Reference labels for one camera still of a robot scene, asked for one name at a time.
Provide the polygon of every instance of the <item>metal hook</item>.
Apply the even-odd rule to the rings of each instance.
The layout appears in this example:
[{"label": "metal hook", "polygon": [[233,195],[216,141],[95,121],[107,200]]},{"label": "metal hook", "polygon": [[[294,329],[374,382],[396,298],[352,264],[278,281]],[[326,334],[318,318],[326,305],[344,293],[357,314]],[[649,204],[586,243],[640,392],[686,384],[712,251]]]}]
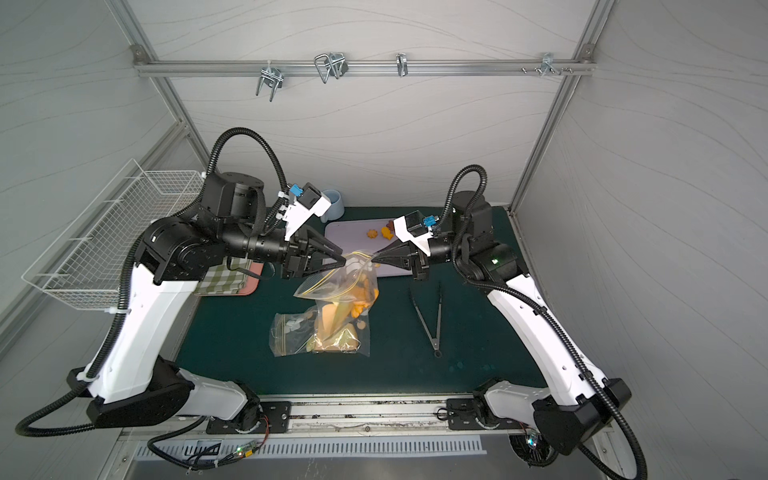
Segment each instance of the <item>metal hook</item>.
[{"label": "metal hook", "polygon": [[[323,60],[322,69],[320,67],[320,60]],[[333,77],[338,80],[349,70],[344,54],[332,52],[317,55],[315,57],[315,68],[317,68],[317,73],[320,74],[320,80],[322,80],[323,83],[328,83],[328,79],[332,73]]]},{"label": "metal hook", "polygon": [[555,73],[554,69],[552,68],[553,60],[554,60],[554,57],[552,57],[551,53],[545,53],[544,57],[541,59],[541,67],[536,69],[538,74],[539,75],[546,75],[550,71],[552,73]]},{"label": "metal hook", "polygon": [[397,75],[399,77],[405,77],[408,74],[408,58],[404,53],[398,53],[395,56],[397,61]]},{"label": "metal hook", "polygon": [[259,83],[256,85],[256,96],[259,96],[262,85],[266,85],[271,88],[270,101],[275,98],[275,92],[278,88],[283,87],[283,74],[280,70],[274,67],[267,67],[261,69],[261,76],[259,77]]}]

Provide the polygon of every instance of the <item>mounting plate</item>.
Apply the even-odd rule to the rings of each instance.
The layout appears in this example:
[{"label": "mounting plate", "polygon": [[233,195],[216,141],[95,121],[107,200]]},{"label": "mounting plate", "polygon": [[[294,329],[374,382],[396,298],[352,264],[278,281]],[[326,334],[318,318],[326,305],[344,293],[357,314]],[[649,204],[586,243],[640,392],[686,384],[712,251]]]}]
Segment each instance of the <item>mounting plate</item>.
[{"label": "mounting plate", "polygon": [[499,419],[496,426],[485,426],[478,420],[474,399],[447,399],[445,407],[450,412],[448,428],[451,430],[508,430],[520,429],[520,422],[513,419]]},{"label": "mounting plate", "polygon": [[578,52],[578,60],[582,63],[592,63],[594,61],[594,43],[585,43]]},{"label": "mounting plate", "polygon": [[149,62],[149,54],[143,45],[131,45],[131,54],[134,56],[134,65],[145,65]]},{"label": "mounting plate", "polygon": [[[271,433],[285,433],[288,431],[288,420],[290,420],[290,402],[261,402],[261,408],[270,422]],[[212,419],[208,422],[205,432],[208,435],[226,435],[237,433],[237,422],[230,420]],[[260,422],[259,425],[249,434],[264,433],[266,424]]]}]

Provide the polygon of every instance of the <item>green checkered cloth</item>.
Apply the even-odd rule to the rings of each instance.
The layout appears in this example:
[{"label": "green checkered cloth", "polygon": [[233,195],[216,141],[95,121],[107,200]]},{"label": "green checkered cloth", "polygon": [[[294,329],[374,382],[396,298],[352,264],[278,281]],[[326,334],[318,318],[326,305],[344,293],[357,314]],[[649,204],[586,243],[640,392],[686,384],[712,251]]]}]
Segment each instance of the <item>green checkered cloth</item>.
[{"label": "green checkered cloth", "polygon": [[[244,268],[248,270],[252,260],[233,258],[232,268]],[[233,272],[227,269],[225,261],[219,266],[208,269],[208,273],[197,285],[195,295],[234,295],[245,287],[247,276],[245,273]]]}]

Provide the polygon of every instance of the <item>clear plastic bag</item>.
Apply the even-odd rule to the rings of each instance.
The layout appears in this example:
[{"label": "clear plastic bag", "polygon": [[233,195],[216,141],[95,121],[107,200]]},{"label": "clear plastic bag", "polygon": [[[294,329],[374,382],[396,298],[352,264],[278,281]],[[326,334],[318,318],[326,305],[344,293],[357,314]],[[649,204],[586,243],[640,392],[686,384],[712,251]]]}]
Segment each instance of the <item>clear plastic bag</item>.
[{"label": "clear plastic bag", "polygon": [[368,310],[379,296],[376,272],[366,252],[345,257],[345,266],[307,277],[293,294],[315,300],[317,306],[299,315],[275,315],[270,337],[275,356],[300,352],[370,355]]},{"label": "clear plastic bag", "polygon": [[346,264],[327,272],[315,273],[304,280],[293,296],[334,303],[356,303],[370,308],[379,295],[376,271],[367,252],[346,254]]},{"label": "clear plastic bag", "polygon": [[[362,353],[370,355],[368,316],[347,319],[333,331],[325,328],[322,310],[313,306],[304,313],[278,313],[270,329],[270,349],[274,356],[307,352]],[[326,315],[332,315],[326,308]]]}]

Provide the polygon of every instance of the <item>ventilation grille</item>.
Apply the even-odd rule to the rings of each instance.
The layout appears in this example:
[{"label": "ventilation grille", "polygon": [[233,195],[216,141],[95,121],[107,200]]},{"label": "ventilation grille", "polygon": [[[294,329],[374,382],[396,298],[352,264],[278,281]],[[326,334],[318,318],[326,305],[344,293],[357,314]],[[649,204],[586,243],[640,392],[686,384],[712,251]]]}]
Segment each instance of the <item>ventilation grille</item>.
[{"label": "ventilation grille", "polygon": [[[239,445],[254,437],[221,441],[217,455],[204,455],[203,460],[213,460],[230,454]],[[219,443],[219,440],[167,440],[156,445],[178,458],[186,458]],[[330,457],[438,457],[450,455],[485,455],[480,435],[422,435],[400,437],[375,437],[361,439],[269,439],[263,449],[251,458],[330,458]],[[140,445],[135,459],[159,460],[146,445]]]}]

